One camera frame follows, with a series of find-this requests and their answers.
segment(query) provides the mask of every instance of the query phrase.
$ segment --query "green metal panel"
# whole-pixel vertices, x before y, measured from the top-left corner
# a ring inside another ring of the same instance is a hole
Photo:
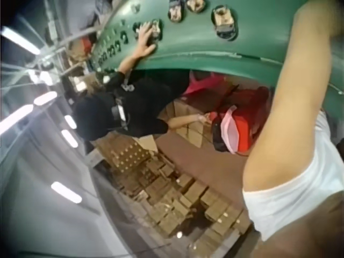
[[[217,71],[256,79],[274,87],[285,58],[293,15],[305,0],[207,0],[204,12],[195,14],[185,10],[184,20],[175,24],[167,17],[168,0],[124,1],[100,36],[92,60],[97,60],[106,49],[119,40],[121,31],[128,35],[129,43],[121,45],[121,52],[108,58],[102,69],[116,68],[135,46],[132,26],[135,22],[161,19],[163,38],[156,52],[142,60],[137,69],[188,68]],[[131,5],[140,4],[133,13]],[[216,36],[211,23],[211,10],[227,4],[238,22],[238,37],[228,42]],[[329,87],[324,103],[333,116],[342,117],[344,95],[343,47],[333,47],[332,88]]]

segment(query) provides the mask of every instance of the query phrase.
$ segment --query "ceiling light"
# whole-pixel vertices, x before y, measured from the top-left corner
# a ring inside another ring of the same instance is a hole
[[[182,236],[183,236],[183,232],[179,231],[179,232],[177,233],[177,238],[182,238]]]
[[[71,145],[73,148],[78,147],[77,141],[68,130],[62,130],[61,133],[63,137],[66,139],[66,141],[69,143],[69,145]]]
[[[63,184],[59,182],[54,182],[51,187],[58,194],[62,195],[64,198],[70,200],[73,203],[80,203],[82,201],[82,198],[80,195],[74,193],[68,187],[64,186]]]
[[[46,85],[51,86],[53,85],[53,79],[51,78],[50,74],[47,71],[42,71],[39,75],[39,79],[44,81]]]
[[[80,82],[80,83],[78,83],[78,84],[75,85],[75,86],[76,86],[76,90],[77,90],[77,91],[83,91],[83,90],[85,90],[85,89],[87,88],[85,82]]]
[[[13,41],[17,45],[21,46],[22,48],[26,49],[27,51],[31,52],[34,55],[39,55],[41,51],[30,41],[25,39],[23,36],[19,35],[17,32],[13,31],[8,27],[3,27],[1,31],[1,35],[5,38]]]
[[[76,129],[76,123],[74,122],[73,117],[70,115],[64,116],[65,120],[67,121],[67,124],[70,126],[72,129]]]
[[[0,135],[11,128],[16,122],[26,117],[33,110],[33,105],[25,105],[0,122]]]
[[[35,98],[33,103],[37,106],[42,106],[42,105],[48,103],[49,101],[52,101],[53,99],[55,99],[57,96],[58,96],[58,93],[56,91],[49,91],[49,92]]]

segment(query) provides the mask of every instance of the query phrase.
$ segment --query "fingers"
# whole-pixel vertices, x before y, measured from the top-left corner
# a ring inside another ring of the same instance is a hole
[[[144,51],[144,56],[148,56],[151,52],[153,52],[156,49],[156,45],[152,44],[149,47],[147,47]]]
[[[142,40],[147,43],[149,37],[152,35],[153,29],[150,28],[143,36],[142,36]]]
[[[143,23],[140,26],[139,35],[144,35],[150,27],[151,27],[151,23],[150,22]]]

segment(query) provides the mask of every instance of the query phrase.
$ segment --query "white sleeve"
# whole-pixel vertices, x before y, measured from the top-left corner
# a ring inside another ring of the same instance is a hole
[[[344,163],[329,139],[323,112],[317,118],[315,140],[313,160],[303,173],[271,189],[243,191],[249,217],[263,241],[344,189]]]

